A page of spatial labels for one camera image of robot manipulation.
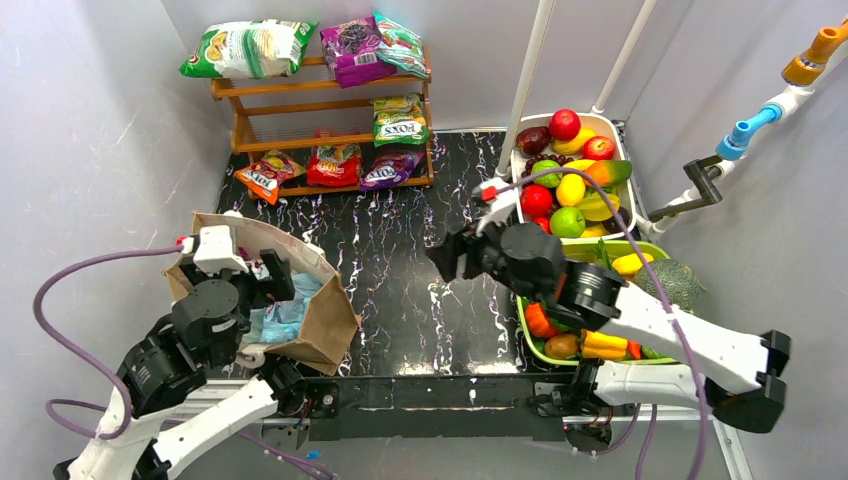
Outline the green white chips bag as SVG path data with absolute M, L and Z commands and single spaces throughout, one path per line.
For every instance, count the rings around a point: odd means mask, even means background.
M 266 79 L 297 73 L 316 28 L 314 23 L 276 19 L 210 26 L 179 68 L 204 79 Z

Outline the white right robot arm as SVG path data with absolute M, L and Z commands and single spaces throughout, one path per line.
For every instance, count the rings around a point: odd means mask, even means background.
M 589 359 L 564 400 L 606 406 L 656 404 L 703 410 L 749 433 L 771 432 L 784 412 L 780 376 L 791 339 L 772 330 L 745 334 L 666 307 L 618 273 L 565 254 L 560 241 L 531 224 L 465 227 L 426 250 L 446 282 L 486 274 L 539 302 L 568 327 L 632 340 L 672 365 Z

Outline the mango orange green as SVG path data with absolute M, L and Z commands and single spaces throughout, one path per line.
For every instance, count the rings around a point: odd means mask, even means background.
M 603 188 L 626 183 L 633 172 L 628 160 L 596 160 L 585 170 L 595 183 Z

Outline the yellow green starfruit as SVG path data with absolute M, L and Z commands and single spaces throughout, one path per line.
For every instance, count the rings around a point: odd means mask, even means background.
M 620 207 L 620 198 L 617 195 L 608 194 L 607 198 L 610 204 L 607 204 L 600 194 L 595 193 L 580 200 L 575 207 L 587 221 L 603 222 L 613 217 Z

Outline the lime green apple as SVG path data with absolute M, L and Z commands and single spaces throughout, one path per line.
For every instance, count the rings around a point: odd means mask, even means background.
M 586 220 L 575 207 L 562 207 L 549 219 L 551 234 L 559 238 L 579 238 L 585 231 Z

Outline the dark red plum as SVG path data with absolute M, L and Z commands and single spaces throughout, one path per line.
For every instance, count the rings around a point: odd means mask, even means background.
M 516 147 L 528 157 L 542 153 L 551 142 L 551 134 L 547 126 L 529 127 L 518 133 Z

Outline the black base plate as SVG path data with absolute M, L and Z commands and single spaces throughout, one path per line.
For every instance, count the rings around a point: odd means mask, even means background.
M 525 437 L 557 441 L 596 407 L 567 393 L 570 373 L 312 377 L 313 442 L 362 438 Z

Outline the purple snack bag top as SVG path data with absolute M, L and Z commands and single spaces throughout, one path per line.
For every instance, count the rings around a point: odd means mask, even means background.
M 381 37 L 373 16 L 322 29 L 325 64 L 341 88 L 363 85 L 398 73 L 377 56 Z

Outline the green Fox's candy bag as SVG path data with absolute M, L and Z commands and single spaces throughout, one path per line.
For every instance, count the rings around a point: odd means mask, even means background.
M 424 145 L 430 130 L 420 94 L 386 96 L 371 100 L 374 110 L 373 141 L 376 147 L 390 144 Z

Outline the red apple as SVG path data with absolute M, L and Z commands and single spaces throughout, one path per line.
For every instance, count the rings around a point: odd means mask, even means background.
M 616 142 L 607 136 L 596 135 L 582 146 L 582 157 L 589 160 L 611 160 L 616 154 Z
M 582 128 L 579 115 L 571 109 L 560 109 L 550 117 L 548 130 L 553 139 L 571 141 Z

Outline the brown paper bag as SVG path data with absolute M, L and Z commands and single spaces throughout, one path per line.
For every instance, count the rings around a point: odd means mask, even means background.
M 338 272 L 306 243 L 270 224 L 243 218 L 232 212 L 195 214 L 190 236 L 198 234 L 202 227 L 215 225 L 235 228 L 238 253 L 245 260 L 249 268 L 248 273 L 254 274 L 259 281 L 268 275 L 260 259 L 260 251 L 273 249 L 281 258 L 288 259 L 290 267 L 295 268 L 297 272 L 309 273 L 323 284 L 310 301 L 299 337 L 285 344 L 262 344 L 258 351 L 260 354 L 282 354 L 326 375 L 334 374 L 360 325 L 340 285 Z M 181 254 L 180 259 L 164 273 L 172 291 L 173 306 L 186 295 L 188 286 L 183 275 L 177 270 L 177 264 L 181 261 L 192 262 L 188 255 Z M 254 309 L 272 304 L 274 301 L 264 294 L 264 299 Z M 218 368 L 235 362 L 245 345 L 241 343 L 235 355 L 189 354 L 196 365 Z

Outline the white pipe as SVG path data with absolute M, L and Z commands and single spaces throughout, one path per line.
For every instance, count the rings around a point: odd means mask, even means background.
M 605 111 L 605 107 L 611 97 L 618 81 L 627 65 L 632 52 L 638 43 L 653 11 L 656 7 L 657 0 L 644 0 L 640 10 L 628 32 L 622 47 L 619 50 L 617 58 L 607 76 L 607 79 L 591 107 L 591 112 L 596 115 L 601 115 Z
M 555 0 L 541 0 L 538 4 L 527 50 L 525 52 L 522 68 L 516 88 L 509 121 L 507 124 L 501 155 L 498 160 L 495 175 L 507 178 L 510 175 L 510 162 L 514 142 L 518 134 L 518 127 L 529 98 L 532 81 L 539 62 L 542 45 L 555 9 Z

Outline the orange tomato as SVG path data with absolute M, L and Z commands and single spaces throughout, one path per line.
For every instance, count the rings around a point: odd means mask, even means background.
M 527 331 L 534 337 L 550 339 L 561 331 L 549 320 L 540 303 L 531 303 L 524 310 Z

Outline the light blue plastic grocery bag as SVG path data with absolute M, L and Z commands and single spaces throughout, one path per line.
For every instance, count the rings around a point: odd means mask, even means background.
M 251 328 L 242 337 L 242 344 L 285 344 L 299 337 L 310 301 L 323 284 L 309 273 L 295 273 L 293 285 L 292 300 L 250 311 Z

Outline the pipe with blue orange fittings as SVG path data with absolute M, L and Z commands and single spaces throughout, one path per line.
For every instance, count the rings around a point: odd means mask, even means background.
M 718 143 L 714 155 L 684 165 L 692 186 L 664 207 L 636 217 L 641 233 L 656 240 L 681 214 L 719 203 L 722 195 L 716 182 L 730 176 L 758 141 L 793 116 L 846 58 L 847 22 L 821 28 L 811 45 L 783 69 L 784 90 L 765 102 L 754 116 L 736 122 Z

